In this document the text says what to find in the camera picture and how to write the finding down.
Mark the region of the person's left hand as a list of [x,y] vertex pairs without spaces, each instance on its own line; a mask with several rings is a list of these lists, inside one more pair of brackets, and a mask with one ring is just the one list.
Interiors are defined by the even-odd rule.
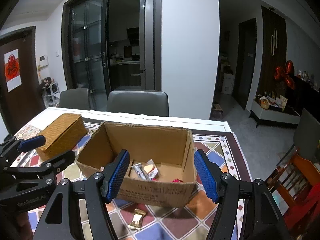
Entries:
[[27,212],[20,213],[16,219],[17,219],[17,225],[18,225],[17,231],[20,239],[32,240],[33,231],[31,229],[28,213]]

